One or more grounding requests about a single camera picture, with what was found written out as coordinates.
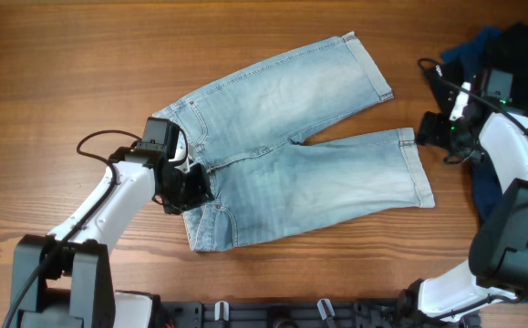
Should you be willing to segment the light blue denim shorts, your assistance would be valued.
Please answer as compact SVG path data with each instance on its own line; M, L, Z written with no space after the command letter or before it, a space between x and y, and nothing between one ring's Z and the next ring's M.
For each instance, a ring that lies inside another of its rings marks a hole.
M306 140L393 91L354 33L239 70L158 112L181 127L213 200L183 219L194 251L227 251L435 201L412 128Z

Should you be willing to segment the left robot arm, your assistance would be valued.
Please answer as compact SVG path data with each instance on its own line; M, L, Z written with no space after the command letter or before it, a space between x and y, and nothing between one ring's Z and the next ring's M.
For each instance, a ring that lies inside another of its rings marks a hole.
M141 208L160 199L180 214L211 199L202 165L159 150L120 148L86 200L45 236L14 251L5 327L158 327L160 296L117 291L109 256Z

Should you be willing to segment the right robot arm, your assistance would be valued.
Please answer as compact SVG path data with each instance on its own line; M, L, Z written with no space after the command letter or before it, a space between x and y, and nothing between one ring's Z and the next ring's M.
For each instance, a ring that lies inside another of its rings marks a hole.
M467 261L399 295L400 327L441 327L485 306L528 302L528 118L492 114L479 140L502 197L475 235Z

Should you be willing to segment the dark blue folded garment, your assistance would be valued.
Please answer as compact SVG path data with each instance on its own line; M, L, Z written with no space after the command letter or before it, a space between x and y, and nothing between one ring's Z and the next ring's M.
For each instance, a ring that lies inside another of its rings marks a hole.
M440 107L420 141L471 166L470 278L487 302L528 302L528 25L487 27L419 67Z

